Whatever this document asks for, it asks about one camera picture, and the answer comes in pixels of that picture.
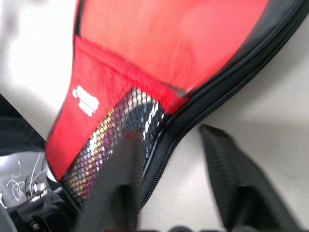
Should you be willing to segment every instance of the white surface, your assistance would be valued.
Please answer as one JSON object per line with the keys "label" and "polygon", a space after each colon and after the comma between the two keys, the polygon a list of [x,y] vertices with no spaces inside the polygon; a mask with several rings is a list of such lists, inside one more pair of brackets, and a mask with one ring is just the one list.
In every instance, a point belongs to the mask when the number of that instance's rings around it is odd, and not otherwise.
{"label": "white surface", "polygon": [[[27,3],[7,54],[0,47],[0,93],[44,138],[69,86],[74,2]],[[305,228],[309,228],[308,38],[309,18],[253,81],[204,121],[235,137],[266,170]],[[195,128],[176,148],[143,208],[141,227],[221,228],[205,173]]]}

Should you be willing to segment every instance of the zipper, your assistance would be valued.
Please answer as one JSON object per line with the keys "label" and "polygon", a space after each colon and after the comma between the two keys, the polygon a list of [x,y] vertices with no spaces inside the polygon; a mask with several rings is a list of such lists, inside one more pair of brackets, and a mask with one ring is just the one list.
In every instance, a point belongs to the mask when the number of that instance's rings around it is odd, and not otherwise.
{"label": "zipper", "polygon": [[[305,17],[308,14],[308,10],[304,9],[304,11],[300,14],[299,18],[297,19],[297,21],[294,23],[293,27],[290,29],[290,31],[285,35],[285,38],[282,39],[279,44],[277,45],[277,47],[275,49],[272,50],[272,52],[268,55],[268,57],[259,65],[257,66],[257,68],[255,70],[253,70],[249,75],[247,75],[242,81],[240,81],[236,86],[234,86],[228,93],[226,93],[224,96],[222,96],[219,100],[217,100],[214,104],[212,104],[210,107],[208,107],[205,111],[203,111],[200,115],[198,115],[191,123],[191,128],[193,128],[197,123],[197,121],[199,121],[201,119],[201,117],[203,117],[206,113],[208,113],[209,111],[211,111],[211,109],[213,109],[214,107],[219,107],[221,105],[223,105],[228,99],[230,99],[232,96],[234,96],[239,90],[241,90],[244,85],[246,84],[245,82],[248,80],[248,82],[250,81],[250,77],[252,75],[254,75],[253,77],[255,77],[255,75],[257,75],[271,60],[272,58],[282,49],[282,47],[286,44],[286,42],[291,38],[291,36],[294,34],[294,32],[298,29],[300,23],[305,19]],[[170,145],[168,152],[166,153],[163,162],[160,166],[160,169],[155,177],[155,180],[153,181],[148,193],[146,194],[145,198],[143,199],[143,201],[140,204],[139,207],[139,211],[144,207],[144,205],[146,204],[146,202],[149,200],[150,196],[152,195],[157,183],[159,182],[165,168],[166,165],[168,163],[168,160],[172,154],[172,151],[174,150],[174,145],[175,143],[178,141],[178,138],[176,138],[173,143]]]}

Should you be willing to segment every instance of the black mesh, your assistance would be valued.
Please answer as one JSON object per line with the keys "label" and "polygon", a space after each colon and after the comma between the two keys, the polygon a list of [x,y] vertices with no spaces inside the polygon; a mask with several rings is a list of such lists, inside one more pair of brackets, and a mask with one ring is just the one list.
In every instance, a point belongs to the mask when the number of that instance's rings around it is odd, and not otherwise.
{"label": "black mesh", "polygon": [[132,89],[99,124],[80,151],[62,182],[78,206],[89,197],[100,167],[108,160],[122,135],[142,127],[147,161],[161,126],[169,118],[161,104],[140,89]]}

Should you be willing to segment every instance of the red fabric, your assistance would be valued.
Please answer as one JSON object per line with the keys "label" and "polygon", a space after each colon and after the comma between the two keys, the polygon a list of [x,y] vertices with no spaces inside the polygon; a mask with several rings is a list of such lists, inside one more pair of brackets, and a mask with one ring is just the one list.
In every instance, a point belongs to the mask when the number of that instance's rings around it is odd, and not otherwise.
{"label": "red fabric", "polygon": [[[74,48],[70,87],[46,146],[48,161],[58,180],[108,111],[133,87],[160,101],[167,113],[175,113],[188,101],[138,68],[85,39],[75,37]],[[73,96],[73,89],[78,86],[99,101],[98,109],[91,117],[79,107],[79,98]]]}
{"label": "red fabric", "polygon": [[237,52],[268,0],[88,0],[81,33],[190,91]]}

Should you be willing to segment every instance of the white logo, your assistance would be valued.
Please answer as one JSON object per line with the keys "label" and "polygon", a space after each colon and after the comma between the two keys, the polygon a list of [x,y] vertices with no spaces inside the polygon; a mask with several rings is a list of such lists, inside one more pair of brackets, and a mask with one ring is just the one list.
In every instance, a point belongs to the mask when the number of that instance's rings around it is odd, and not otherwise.
{"label": "white logo", "polygon": [[79,98],[78,106],[89,116],[98,109],[100,102],[96,97],[91,96],[81,86],[78,86],[72,91],[73,97]]}

